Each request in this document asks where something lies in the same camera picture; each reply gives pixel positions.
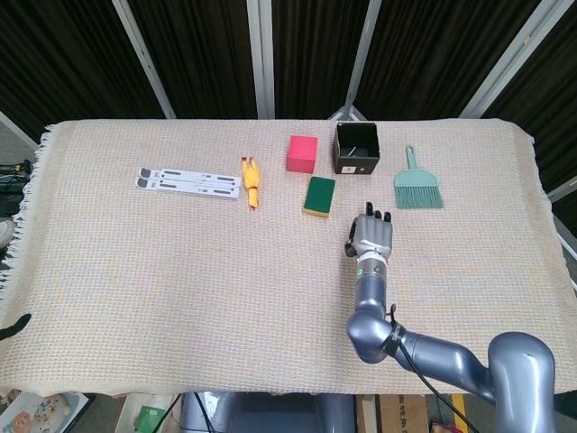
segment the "black square box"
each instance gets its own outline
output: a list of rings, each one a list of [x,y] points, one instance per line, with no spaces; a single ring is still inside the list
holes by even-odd
[[[333,157],[337,174],[371,174],[380,158],[377,125],[371,122],[337,124]]]

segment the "sponge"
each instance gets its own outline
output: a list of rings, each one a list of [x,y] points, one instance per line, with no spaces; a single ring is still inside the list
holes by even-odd
[[[307,199],[303,212],[318,217],[328,217],[333,201],[334,180],[326,178],[310,178]]]

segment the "yellow rubber chicken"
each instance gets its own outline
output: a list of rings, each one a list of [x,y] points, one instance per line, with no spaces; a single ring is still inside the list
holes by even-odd
[[[243,180],[244,187],[249,191],[249,206],[256,209],[259,206],[258,189],[261,185],[261,174],[252,156],[249,158],[243,156]]]

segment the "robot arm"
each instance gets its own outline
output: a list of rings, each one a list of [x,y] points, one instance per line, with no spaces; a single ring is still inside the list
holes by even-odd
[[[479,395],[495,404],[497,433],[555,433],[554,357],[541,340],[508,332],[489,346],[489,367],[466,347],[407,331],[386,319],[387,260],[392,248],[390,214],[359,215],[344,249],[358,256],[355,311],[346,330],[357,355],[369,364],[394,357],[413,371],[402,344],[418,370],[430,378]]]

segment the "pink block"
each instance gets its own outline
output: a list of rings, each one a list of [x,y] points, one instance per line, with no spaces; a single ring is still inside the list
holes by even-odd
[[[299,173],[315,171],[316,137],[291,135],[287,155],[287,170]]]

